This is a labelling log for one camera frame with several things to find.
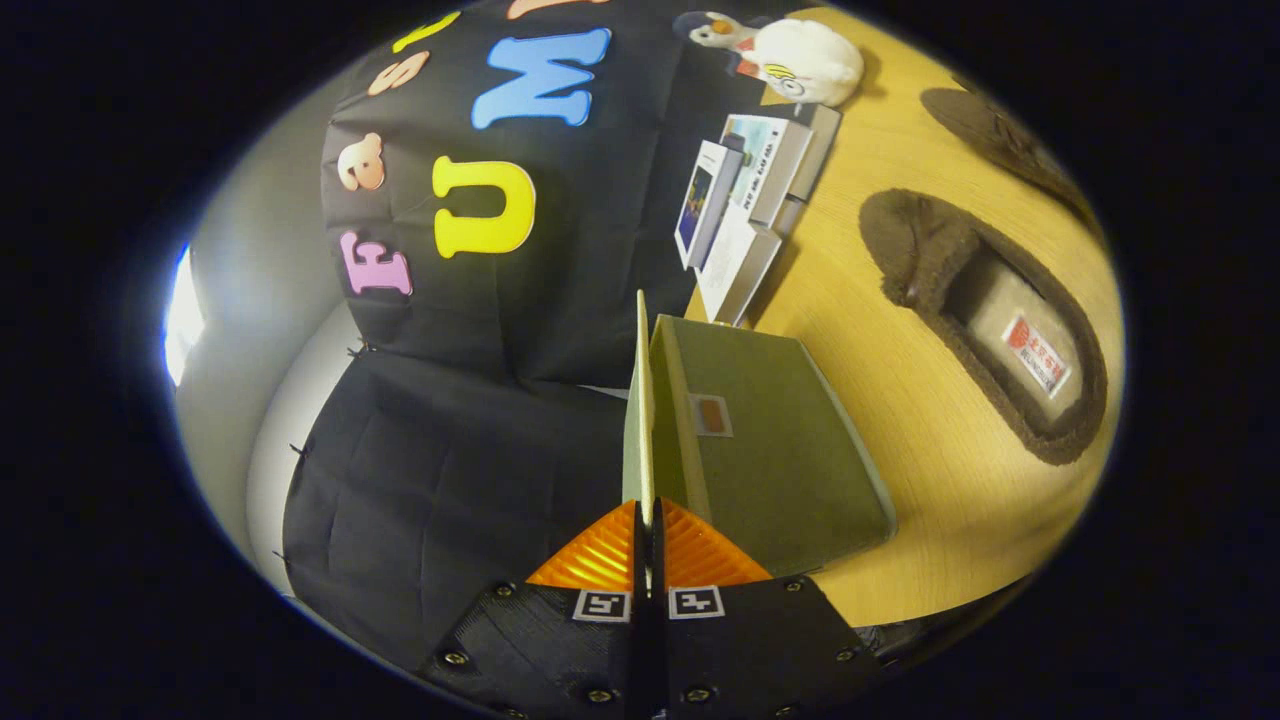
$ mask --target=wall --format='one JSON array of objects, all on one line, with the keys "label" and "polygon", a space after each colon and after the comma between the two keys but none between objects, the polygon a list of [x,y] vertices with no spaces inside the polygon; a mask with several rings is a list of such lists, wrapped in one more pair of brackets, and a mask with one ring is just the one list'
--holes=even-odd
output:
[{"label": "wall", "polygon": [[320,409],[351,365],[347,348],[360,347],[360,331],[346,302],[340,302],[307,341],[289,368],[257,432],[248,466],[248,537],[259,570],[278,591],[292,594],[284,562],[284,501],[298,455]]},{"label": "wall", "polygon": [[232,543],[252,551],[250,456],[276,386],[342,300],[324,242],[320,151],[339,77],[262,135],[214,193],[191,238],[206,325],[175,392],[196,483]]}]

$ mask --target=slipper label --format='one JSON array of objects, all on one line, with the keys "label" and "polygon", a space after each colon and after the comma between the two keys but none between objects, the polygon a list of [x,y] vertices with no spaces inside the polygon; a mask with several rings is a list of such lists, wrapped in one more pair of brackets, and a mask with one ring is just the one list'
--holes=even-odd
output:
[{"label": "slipper label", "polygon": [[1041,389],[1052,398],[1062,388],[1071,369],[1062,364],[1062,357],[1053,350],[1025,318],[1018,315],[1005,331],[1005,343],[1023,361],[1027,372],[1036,378]]}]

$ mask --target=brown slipper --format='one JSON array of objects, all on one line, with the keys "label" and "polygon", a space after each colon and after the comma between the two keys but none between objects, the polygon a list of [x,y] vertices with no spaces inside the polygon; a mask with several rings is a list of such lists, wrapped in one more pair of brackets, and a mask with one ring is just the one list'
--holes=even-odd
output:
[{"label": "brown slipper", "polygon": [[1029,451],[1053,465],[1089,446],[1106,365],[1079,302],[1044,265],[955,205],[906,190],[859,217],[884,295],[942,338]]},{"label": "brown slipper", "polygon": [[[968,83],[956,78],[965,87]],[[1048,150],[1007,111],[975,92],[932,88],[920,94],[924,109],[983,158],[1066,201],[1097,232],[1088,200]]]}]

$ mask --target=wooden table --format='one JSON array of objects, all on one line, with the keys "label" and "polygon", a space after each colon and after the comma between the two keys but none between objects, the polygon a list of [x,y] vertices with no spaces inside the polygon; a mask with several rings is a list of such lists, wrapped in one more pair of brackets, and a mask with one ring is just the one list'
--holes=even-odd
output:
[{"label": "wooden table", "polygon": [[[982,159],[920,105],[959,87],[910,45],[831,8],[827,23],[867,60],[859,92],[809,208],[783,245],[745,327],[799,338],[829,378],[897,507],[888,543],[814,575],[851,625],[948,610],[1025,577],[1062,542],[1098,483],[1124,388],[1120,291],[1101,241],[1061,204]],[[781,102],[765,91],[762,104]],[[1091,447],[1052,466],[1027,451],[978,386],[910,310],[881,293],[858,229],[863,201],[901,187],[951,201],[1030,250],[1075,295],[1108,372]],[[704,320],[694,292],[685,315]]]}]

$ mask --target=book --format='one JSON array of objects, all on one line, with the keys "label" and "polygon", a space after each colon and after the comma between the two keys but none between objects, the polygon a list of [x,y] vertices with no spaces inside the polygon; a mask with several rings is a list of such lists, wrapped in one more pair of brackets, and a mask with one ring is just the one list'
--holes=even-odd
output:
[{"label": "book", "polygon": [[685,269],[700,268],[724,215],[724,204],[742,165],[742,152],[703,141],[676,222],[676,247]]},{"label": "book", "polygon": [[669,315],[650,340],[645,319],[641,310],[625,501],[676,502],[774,577],[893,537],[876,462],[804,343]]},{"label": "book", "polygon": [[745,210],[748,220],[773,225],[812,135],[808,127],[786,118],[730,115],[721,145],[744,155],[730,206]]},{"label": "book", "polygon": [[701,268],[695,268],[707,319],[741,325],[746,307],[773,264],[782,238],[772,228],[748,219],[748,211],[724,211],[716,242]]},{"label": "book", "polygon": [[791,179],[791,187],[787,188],[788,195],[808,202],[827,164],[827,156],[831,155],[831,147],[836,143],[836,133],[840,132],[840,123],[845,119],[844,113],[817,102],[767,105],[760,108],[760,113],[800,123],[813,133],[809,147],[805,149],[804,158]]}]

